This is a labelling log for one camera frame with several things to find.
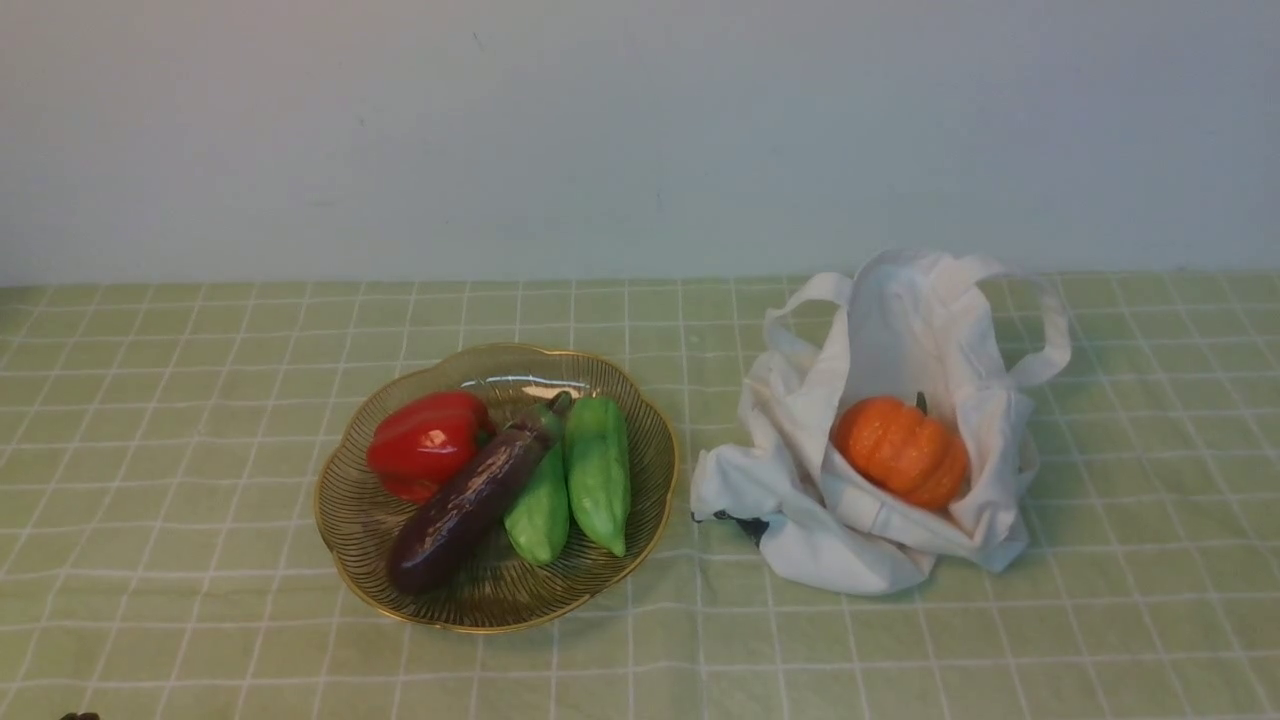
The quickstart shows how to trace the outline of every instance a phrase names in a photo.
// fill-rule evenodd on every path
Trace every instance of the eggplant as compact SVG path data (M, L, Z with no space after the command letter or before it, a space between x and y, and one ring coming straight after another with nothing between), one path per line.
M453 578L564 436L572 404L568 392L559 392L524 410L410 515L387 561L396 589L422 594Z

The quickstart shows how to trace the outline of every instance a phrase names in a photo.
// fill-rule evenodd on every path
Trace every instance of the orange pumpkin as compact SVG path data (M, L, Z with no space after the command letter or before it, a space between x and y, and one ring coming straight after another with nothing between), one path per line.
M831 442L864 478L904 501L942 510L959 495L969 473L964 441L916 407L896 397L856 402L840 416Z

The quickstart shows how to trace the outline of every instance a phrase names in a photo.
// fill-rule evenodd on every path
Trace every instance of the tote bag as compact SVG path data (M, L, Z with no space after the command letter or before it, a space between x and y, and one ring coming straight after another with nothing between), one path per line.
M1020 278L1039 293L1044 348L1006 369L978 283ZM788 332L801 302L835 304L820 348ZM753 446L699 454L695 521L737 519L780 577L852 594L923 582L940 555L1000 571L1028 543L1018 501L1039 468L1021 389L1071 356L1068 314L1044 281L984 256L886 251L854 278L820 273L764 316L765 352L742 383L739 420ZM945 512L909 505L859 475L829 442L864 397L911 402L955 429L969 454L966 488Z

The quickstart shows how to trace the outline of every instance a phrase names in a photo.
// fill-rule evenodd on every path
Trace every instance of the plate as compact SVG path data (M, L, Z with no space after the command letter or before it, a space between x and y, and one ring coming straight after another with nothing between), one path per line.
M426 393L457 388L484 400L498 427L559 391L616 400L627 420L631 464L626 556L596 546L571 523L559 557L538 568L516 555L498 523L445 587L422 596L394 589L387 579L387 553L415 506L381 488L365 451L393 411ZM343 582L379 611L460 632L520 630L581 606L644 561L671 515L677 468L671 423L617 365L581 352L483 345L397 378L360 406L317 480L316 525Z

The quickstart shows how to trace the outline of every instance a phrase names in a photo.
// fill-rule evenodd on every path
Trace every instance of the green checkered tablecloth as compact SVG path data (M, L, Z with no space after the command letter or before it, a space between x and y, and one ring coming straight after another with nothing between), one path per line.
M625 365L687 483L736 442L764 310L804 278L0 291L0 717L1276 717L1280 275L1055 278L1033 547L858 598L771 575L677 492L660 547L558 623L474 637L344 589L311 516L372 389L522 341ZM1012 359L1020 286L984 287ZM822 337L829 310L795 320Z

